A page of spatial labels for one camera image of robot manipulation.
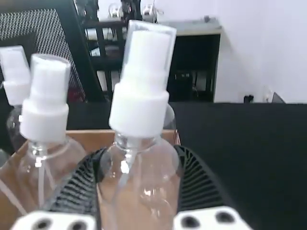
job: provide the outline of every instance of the black vented grille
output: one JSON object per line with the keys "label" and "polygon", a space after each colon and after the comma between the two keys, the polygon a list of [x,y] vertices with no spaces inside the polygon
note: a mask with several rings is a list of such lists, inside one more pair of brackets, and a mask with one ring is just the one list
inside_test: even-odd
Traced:
{"label": "black vented grille", "polygon": [[175,146],[183,163],[178,211],[231,205],[209,167],[199,157],[182,146]]}
{"label": "black vented grille", "polygon": [[84,158],[76,170],[58,187],[42,210],[91,215],[100,224],[99,202],[96,191],[96,168],[105,149]]}
{"label": "black vented grille", "polygon": [[[233,204],[215,175],[199,157],[182,146],[175,146],[183,165],[178,212]],[[45,211],[74,212],[92,215],[100,223],[95,176],[105,149],[98,150],[80,163],[72,175],[57,188]]]}
{"label": "black vented grille", "polygon": [[0,41],[31,33],[35,33],[37,53],[57,55],[70,61],[72,68],[69,88],[77,95],[75,100],[85,101],[85,93],[56,10],[0,14]]}

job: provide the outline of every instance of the black table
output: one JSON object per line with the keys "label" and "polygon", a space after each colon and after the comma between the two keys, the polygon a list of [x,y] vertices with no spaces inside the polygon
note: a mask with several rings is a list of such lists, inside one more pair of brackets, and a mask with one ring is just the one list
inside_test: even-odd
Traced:
{"label": "black table", "polygon": [[[307,105],[172,106],[182,144],[206,161],[255,230],[306,228]],[[71,104],[68,129],[109,128],[109,112],[108,104]]]}

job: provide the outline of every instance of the clear plastic bottle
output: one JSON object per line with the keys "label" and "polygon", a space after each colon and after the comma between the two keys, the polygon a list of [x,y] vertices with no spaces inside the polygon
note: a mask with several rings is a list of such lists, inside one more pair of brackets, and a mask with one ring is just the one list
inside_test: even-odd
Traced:
{"label": "clear plastic bottle", "polygon": [[0,48],[0,63],[8,102],[14,107],[9,114],[6,125],[12,146],[17,152],[25,143],[19,127],[22,122],[22,103],[30,93],[30,69],[22,46]]}
{"label": "clear plastic bottle", "polygon": [[[24,100],[21,134],[29,140],[17,176],[25,183],[35,207],[43,205],[53,190],[86,156],[80,143],[66,136],[67,78],[70,63],[50,56],[33,66],[30,96]],[[34,207],[25,207],[31,211]]]}
{"label": "clear plastic bottle", "polygon": [[177,129],[175,112],[173,108],[170,106],[170,104],[167,104],[167,107],[166,107],[163,129],[165,130],[176,130]]}
{"label": "clear plastic bottle", "polygon": [[177,212],[181,166],[161,133],[176,30],[130,21],[128,31],[109,119],[115,139],[100,160],[102,224],[107,230],[169,230]]}

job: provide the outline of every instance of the mesh chair back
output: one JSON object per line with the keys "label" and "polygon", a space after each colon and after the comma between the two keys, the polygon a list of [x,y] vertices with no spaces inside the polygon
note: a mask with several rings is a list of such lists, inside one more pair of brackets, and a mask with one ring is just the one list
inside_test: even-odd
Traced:
{"label": "mesh chair back", "polygon": [[28,34],[35,34],[36,53],[53,54],[70,61],[69,101],[104,100],[73,0],[1,0],[0,43]]}

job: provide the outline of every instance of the spray cap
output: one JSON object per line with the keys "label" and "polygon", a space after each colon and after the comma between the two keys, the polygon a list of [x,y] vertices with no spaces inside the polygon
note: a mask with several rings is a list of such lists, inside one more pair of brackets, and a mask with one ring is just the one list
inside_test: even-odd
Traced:
{"label": "spray cap", "polygon": [[175,39],[174,28],[129,21],[121,81],[114,88],[109,119],[113,130],[134,138],[161,134]]}
{"label": "spray cap", "polygon": [[54,60],[54,61],[59,61],[59,62],[63,62],[63,63],[66,63],[66,75],[65,75],[65,80],[67,82],[65,82],[65,85],[68,87],[69,85],[69,80],[70,80],[70,74],[71,74],[71,64],[68,60],[62,58],[62,57],[59,57],[59,56],[55,56],[55,55],[51,55],[51,54],[32,54],[31,55],[31,64],[30,64],[30,70],[31,70],[31,73],[33,74],[34,71],[34,67],[40,63],[41,61],[44,61],[44,60]]}
{"label": "spray cap", "polygon": [[54,56],[32,65],[30,96],[24,100],[20,133],[39,142],[63,142],[68,118],[67,77],[71,65]]}
{"label": "spray cap", "polygon": [[30,69],[22,46],[0,48],[3,87],[10,105],[21,105],[30,93]]}
{"label": "spray cap", "polygon": [[[150,31],[150,32],[156,32],[157,34],[165,34],[168,36],[169,40],[168,42],[164,42],[160,45],[164,45],[165,47],[161,47],[159,49],[155,50],[155,47],[153,47],[150,40],[145,41],[142,45],[143,47],[138,46],[138,48],[131,48],[132,43],[132,34],[136,31]],[[165,85],[167,85],[168,75],[171,67],[171,62],[173,58],[173,51],[174,51],[174,45],[176,40],[177,30],[175,28],[164,26],[164,25],[158,25],[154,23],[147,23],[142,21],[136,21],[136,20],[130,20],[129,21],[129,29],[127,32],[127,41],[125,44],[125,55],[123,59],[123,68],[122,68],[122,77],[123,72],[125,71],[127,64],[129,61],[131,61],[130,51],[134,49],[139,49],[140,52],[143,52],[146,54],[146,52],[151,53],[150,56],[148,56],[147,61],[152,61],[153,63],[156,63],[157,65],[160,62],[164,62],[164,71],[165,71]]]}

